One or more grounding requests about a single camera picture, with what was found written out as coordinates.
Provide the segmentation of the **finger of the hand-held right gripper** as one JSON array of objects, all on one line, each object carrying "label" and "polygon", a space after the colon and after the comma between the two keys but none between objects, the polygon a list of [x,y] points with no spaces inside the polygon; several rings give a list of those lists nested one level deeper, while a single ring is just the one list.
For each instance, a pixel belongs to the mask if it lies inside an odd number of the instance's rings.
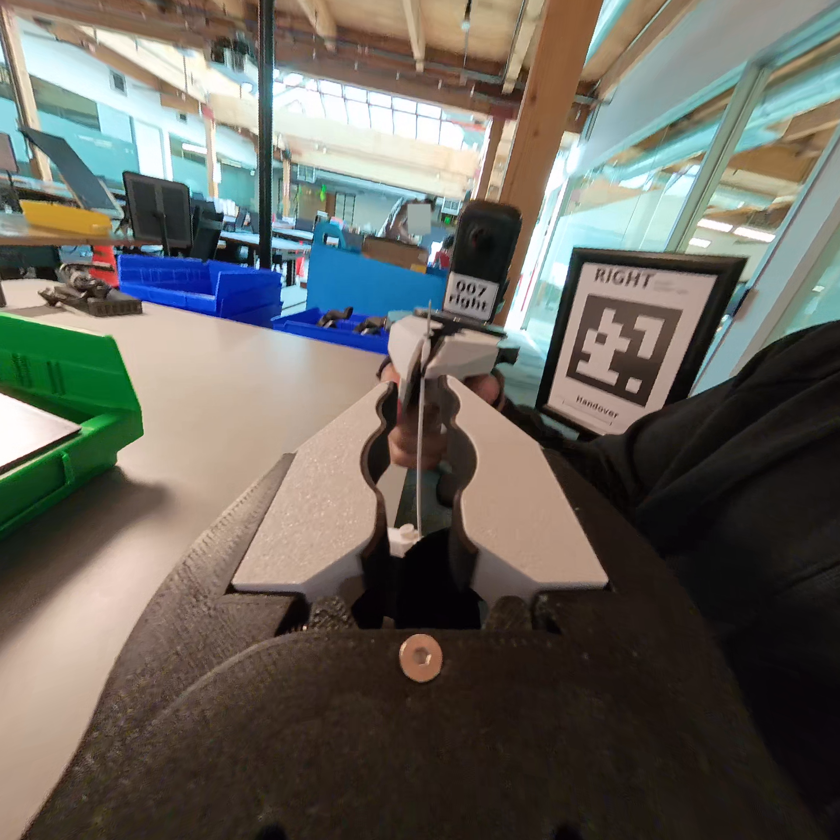
[{"label": "finger of the hand-held right gripper", "polygon": [[388,341],[388,354],[398,376],[400,403],[410,403],[419,385],[432,352],[437,322],[430,318],[409,316],[393,323]]},{"label": "finger of the hand-held right gripper", "polygon": [[433,332],[425,339],[425,393],[436,394],[439,380],[459,382],[489,375],[497,364],[502,338],[477,331]]}]

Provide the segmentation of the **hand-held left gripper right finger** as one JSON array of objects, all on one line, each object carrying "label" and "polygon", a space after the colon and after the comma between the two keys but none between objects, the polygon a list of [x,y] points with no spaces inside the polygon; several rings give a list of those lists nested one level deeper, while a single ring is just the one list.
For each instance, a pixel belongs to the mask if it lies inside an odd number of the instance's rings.
[{"label": "hand-held left gripper right finger", "polygon": [[454,476],[448,561],[489,606],[609,580],[541,446],[451,375],[437,384]]}]

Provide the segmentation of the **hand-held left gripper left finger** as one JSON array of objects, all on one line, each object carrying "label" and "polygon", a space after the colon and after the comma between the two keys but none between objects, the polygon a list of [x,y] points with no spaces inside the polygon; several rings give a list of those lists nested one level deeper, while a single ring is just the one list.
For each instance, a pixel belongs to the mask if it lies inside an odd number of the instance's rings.
[{"label": "hand-held left gripper left finger", "polygon": [[301,444],[231,580],[238,594],[301,595],[349,584],[381,590],[392,575],[385,499],[396,386],[376,385]]}]

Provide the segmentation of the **white plastic stick tool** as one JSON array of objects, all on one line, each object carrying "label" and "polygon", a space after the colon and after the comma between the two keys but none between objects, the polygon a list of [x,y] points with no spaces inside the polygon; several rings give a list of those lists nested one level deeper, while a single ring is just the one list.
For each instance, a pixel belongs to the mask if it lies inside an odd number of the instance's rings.
[{"label": "white plastic stick tool", "polygon": [[[377,373],[382,381],[385,369],[393,367],[398,381],[386,379],[387,384],[398,384],[397,401],[404,412],[416,403],[416,473],[422,472],[424,458],[424,434],[426,414],[426,373],[432,358],[432,311],[430,308],[415,310],[409,317],[392,324],[388,339],[388,354]],[[391,555],[402,559],[423,536],[423,490],[421,479],[415,479],[415,524],[404,524],[400,528],[388,528]]]}]

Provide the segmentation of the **green plastic bin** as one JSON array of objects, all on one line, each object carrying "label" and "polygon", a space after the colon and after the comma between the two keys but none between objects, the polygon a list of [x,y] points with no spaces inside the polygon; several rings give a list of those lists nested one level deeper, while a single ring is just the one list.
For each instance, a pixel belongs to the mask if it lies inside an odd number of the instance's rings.
[{"label": "green plastic bin", "polygon": [[142,412],[113,337],[1,316],[2,394],[80,425],[79,434],[1,476],[4,539],[116,466],[143,433]]}]

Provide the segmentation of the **person's right hand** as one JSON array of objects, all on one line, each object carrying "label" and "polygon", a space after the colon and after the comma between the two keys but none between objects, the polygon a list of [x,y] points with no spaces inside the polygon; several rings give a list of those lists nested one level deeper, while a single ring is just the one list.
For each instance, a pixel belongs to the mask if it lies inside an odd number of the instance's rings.
[{"label": "person's right hand", "polygon": [[[505,403],[505,379],[499,369],[465,385],[496,409]],[[434,469],[446,456],[447,428],[439,407],[429,401],[423,406],[423,419],[419,415],[419,405],[397,404],[396,423],[388,437],[391,461],[409,469]]]}]

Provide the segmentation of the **blue plastic tote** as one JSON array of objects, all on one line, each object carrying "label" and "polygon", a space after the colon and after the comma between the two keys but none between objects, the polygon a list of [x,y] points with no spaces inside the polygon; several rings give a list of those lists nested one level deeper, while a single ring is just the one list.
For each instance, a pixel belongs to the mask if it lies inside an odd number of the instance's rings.
[{"label": "blue plastic tote", "polygon": [[346,246],[341,226],[321,220],[312,234],[306,303],[322,311],[351,307],[368,316],[440,309],[447,279],[444,269],[421,272],[365,256]]}]

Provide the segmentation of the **cardboard box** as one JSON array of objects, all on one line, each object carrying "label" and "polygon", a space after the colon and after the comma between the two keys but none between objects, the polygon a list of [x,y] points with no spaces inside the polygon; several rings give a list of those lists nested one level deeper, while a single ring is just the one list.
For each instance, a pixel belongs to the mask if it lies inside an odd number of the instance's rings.
[{"label": "cardboard box", "polygon": [[425,273],[428,263],[428,250],[420,245],[409,245],[402,241],[366,235],[363,238],[361,253],[368,259],[383,264]]}]

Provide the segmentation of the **shallow blue plastic bin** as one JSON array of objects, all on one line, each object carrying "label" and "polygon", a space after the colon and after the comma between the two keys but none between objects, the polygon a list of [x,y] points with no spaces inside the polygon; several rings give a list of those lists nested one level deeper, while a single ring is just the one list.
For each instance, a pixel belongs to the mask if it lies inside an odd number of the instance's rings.
[{"label": "shallow blue plastic bin", "polygon": [[354,327],[366,318],[383,316],[371,316],[356,313],[353,310],[353,316],[347,321],[339,322],[335,329],[322,329],[318,327],[318,320],[326,311],[328,310],[309,308],[289,316],[279,316],[271,320],[272,327],[276,331],[296,335],[308,340],[386,355],[390,330],[387,334],[378,336],[359,335],[353,332]]}]

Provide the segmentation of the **black framed marker sign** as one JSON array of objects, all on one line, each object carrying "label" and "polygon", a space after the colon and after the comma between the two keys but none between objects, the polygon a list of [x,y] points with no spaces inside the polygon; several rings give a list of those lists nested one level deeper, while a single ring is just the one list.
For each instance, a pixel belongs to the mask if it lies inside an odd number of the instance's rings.
[{"label": "black framed marker sign", "polygon": [[536,410],[598,437],[685,399],[747,264],[573,248]]}]

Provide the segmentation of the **black office chair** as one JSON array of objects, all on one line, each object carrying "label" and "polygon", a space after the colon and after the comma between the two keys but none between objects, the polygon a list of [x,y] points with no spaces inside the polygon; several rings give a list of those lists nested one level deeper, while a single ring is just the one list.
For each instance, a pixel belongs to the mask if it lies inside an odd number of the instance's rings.
[{"label": "black office chair", "polygon": [[224,227],[224,214],[218,212],[215,203],[193,199],[192,245],[188,257],[208,261],[214,259]]}]

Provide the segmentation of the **black floor lamp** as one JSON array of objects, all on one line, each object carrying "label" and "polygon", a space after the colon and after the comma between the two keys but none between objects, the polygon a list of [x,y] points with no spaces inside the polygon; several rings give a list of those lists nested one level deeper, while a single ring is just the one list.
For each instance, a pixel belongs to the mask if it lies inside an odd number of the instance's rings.
[{"label": "black floor lamp", "polygon": [[258,8],[258,260],[261,269],[269,270],[273,237],[275,3],[259,1]]}]

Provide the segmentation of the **black computer monitor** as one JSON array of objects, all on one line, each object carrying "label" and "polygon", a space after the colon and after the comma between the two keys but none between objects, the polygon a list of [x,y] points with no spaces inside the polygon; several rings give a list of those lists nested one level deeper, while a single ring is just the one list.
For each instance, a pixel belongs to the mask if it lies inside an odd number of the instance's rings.
[{"label": "black computer monitor", "polygon": [[193,245],[193,216],[189,187],[180,182],[122,173],[125,205],[133,238],[162,245],[169,254]]}]

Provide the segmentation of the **tilted black board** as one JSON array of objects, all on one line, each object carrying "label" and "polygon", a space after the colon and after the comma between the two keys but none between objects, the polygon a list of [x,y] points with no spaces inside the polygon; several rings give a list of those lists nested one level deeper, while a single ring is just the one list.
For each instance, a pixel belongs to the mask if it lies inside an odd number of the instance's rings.
[{"label": "tilted black board", "polygon": [[26,127],[22,127],[20,132],[56,166],[62,180],[81,208],[104,214],[111,219],[123,217],[123,210],[113,194],[101,179],[91,172],[66,140]]}]

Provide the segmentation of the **slim wooden post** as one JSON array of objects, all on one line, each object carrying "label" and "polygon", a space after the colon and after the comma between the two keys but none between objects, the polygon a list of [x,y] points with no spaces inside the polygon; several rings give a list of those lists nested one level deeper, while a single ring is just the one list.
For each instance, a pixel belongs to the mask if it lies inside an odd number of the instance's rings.
[{"label": "slim wooden post", "polygon": [[478,175],[471,192],[471,199],[474,201],[484,200],[487,197],[487,190],[494,170],[498,146],[501,141],[504,128],[504,118],[493,117],[488,122],[486,141],[480,159]]}]

